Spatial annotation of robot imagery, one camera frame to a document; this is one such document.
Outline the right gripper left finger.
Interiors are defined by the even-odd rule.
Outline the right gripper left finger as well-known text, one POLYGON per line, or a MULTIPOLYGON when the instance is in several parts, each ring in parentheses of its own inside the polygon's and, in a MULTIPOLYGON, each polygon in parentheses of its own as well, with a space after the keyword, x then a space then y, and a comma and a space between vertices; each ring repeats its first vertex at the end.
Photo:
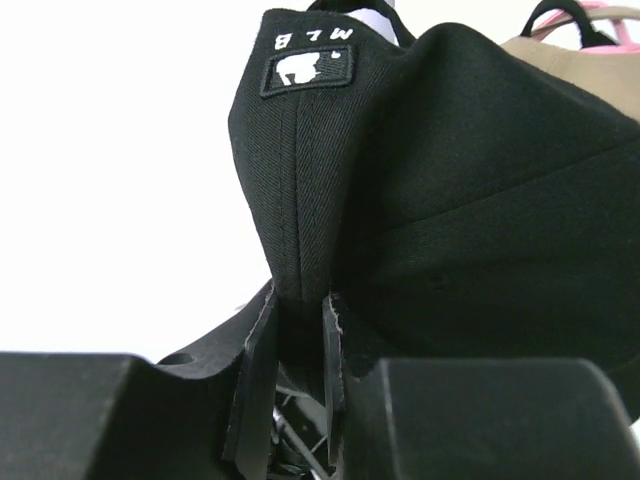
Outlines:
POLYGON ((277 376, 277 300, 152 364, 132 355, 3 353, 5 479, 262 479, 277 376))

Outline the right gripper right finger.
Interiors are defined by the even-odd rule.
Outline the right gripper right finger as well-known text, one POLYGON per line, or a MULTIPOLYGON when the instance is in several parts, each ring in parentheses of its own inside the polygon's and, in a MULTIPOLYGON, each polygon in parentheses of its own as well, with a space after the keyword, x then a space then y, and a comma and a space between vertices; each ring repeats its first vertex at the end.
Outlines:
POLYGON ((322 304, 328 455, 341 479, 635 479, 614 377, 579 359, 393 354, 335 297, 322 304))

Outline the black cap white logo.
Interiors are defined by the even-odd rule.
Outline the black cap white logo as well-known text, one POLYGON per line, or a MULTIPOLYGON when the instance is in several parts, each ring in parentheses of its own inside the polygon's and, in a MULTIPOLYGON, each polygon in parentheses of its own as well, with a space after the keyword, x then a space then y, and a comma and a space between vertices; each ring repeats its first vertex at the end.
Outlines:
POLYGON ((323 299, 408 356, 585 358, 639 415, 639 125, 455 23, 392 44, 331 1, 262 17, 229 114, 321 396, 323 299))

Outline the beige baseball cap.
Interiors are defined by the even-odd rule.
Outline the beige baseball cap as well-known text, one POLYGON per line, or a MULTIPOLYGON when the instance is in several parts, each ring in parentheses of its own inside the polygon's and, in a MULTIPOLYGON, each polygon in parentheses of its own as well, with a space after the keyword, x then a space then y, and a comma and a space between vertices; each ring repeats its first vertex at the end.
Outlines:
POLYGON ((510 55, 609 103, 639 120, 639 45, 568 50, 516 37, 501 47, 510 55))

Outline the pink baseball cap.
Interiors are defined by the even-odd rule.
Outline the pink baseball cap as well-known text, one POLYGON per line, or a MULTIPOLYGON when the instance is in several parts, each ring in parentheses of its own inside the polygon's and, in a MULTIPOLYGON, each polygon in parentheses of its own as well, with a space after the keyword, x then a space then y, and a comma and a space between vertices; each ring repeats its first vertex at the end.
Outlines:
MULTIPOLYGON (((579 2, 582 3, 587 8, 588 15, 592 21, 593 26, 595 21, 609 21, 613 25, 616 37, 615 38, 611 36, 610 37, 619 43, 618 47, 600 47, 600 48, 586 49, 586 50, 581 49, 583 52, 595 53, 595 54, 630 54, 630 53, 639 52, 639 43, 634 42, 632 40, 629 30, 624 24, 625 20, 633 20, 633 21, 639 20, 638 8, 627 7, 627 6, 609 6, 603 1, 579 1, 579 2)), ((560 27, 567 24, 573 24, 573 23, 569 23, 568 21, 563 21, 560 27)), ((556 29, 558 28, 551 30, 550 32, 545 34, 542 38, 534 37, 533 39, 537 41, 542 41, 556 29)))

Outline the black cap gold logo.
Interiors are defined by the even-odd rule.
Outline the black cap gold logo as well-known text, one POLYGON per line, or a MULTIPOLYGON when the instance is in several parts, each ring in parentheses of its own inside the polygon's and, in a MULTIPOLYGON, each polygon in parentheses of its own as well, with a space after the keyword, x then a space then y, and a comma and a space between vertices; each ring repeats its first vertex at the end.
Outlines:
POLYGON ((619 46, 613 38, 594 28, 588 10, 582 3, 570 0, 540 1, 532 10, 520 36, 542 38, 551 30, 559 28, 563 21, 577 27, 582 50, 619 46))

